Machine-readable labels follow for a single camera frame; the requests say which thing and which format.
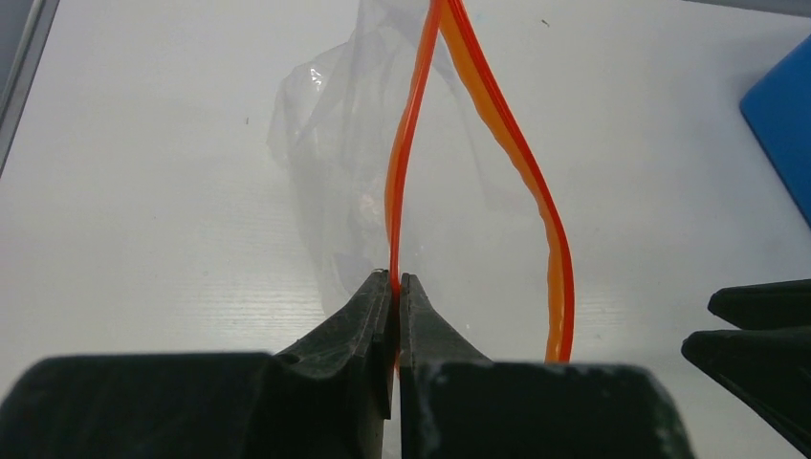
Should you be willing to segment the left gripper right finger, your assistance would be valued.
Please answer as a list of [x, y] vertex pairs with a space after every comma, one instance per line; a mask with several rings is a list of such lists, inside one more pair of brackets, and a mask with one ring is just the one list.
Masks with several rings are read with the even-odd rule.
[[675, 403], [647, 369], [492, 361], [432, 307], [400, 292], [405, 458], [691, 458]]

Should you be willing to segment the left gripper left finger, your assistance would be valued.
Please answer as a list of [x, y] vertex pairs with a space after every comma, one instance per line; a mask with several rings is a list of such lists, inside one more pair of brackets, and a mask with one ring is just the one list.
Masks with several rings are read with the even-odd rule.
[[1, 405], [5, 458], [379, 458], [391, 416], [385, 271], [286, 349], [51, 357]]

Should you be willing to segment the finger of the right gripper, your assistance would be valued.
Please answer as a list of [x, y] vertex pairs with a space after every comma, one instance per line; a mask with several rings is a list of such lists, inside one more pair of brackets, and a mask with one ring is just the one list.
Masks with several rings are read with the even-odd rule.
[[723, 288], [708, 310], [741, 330], [777, 330], [810, 325], [810, 280]]
[[810, 454], [810, 330], [699, 331], [681, 353], [750, 407], [801, 454]]

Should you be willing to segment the clear zip top bag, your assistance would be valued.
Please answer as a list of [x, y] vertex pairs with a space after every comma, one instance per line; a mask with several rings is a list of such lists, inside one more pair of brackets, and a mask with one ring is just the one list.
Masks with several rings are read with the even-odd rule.
[[570, 360], [567, 235], [463, 2], [361, 2], [280, 83], [268, 143], [326, 316], [374, 271], [413, 274], [486, 355]]

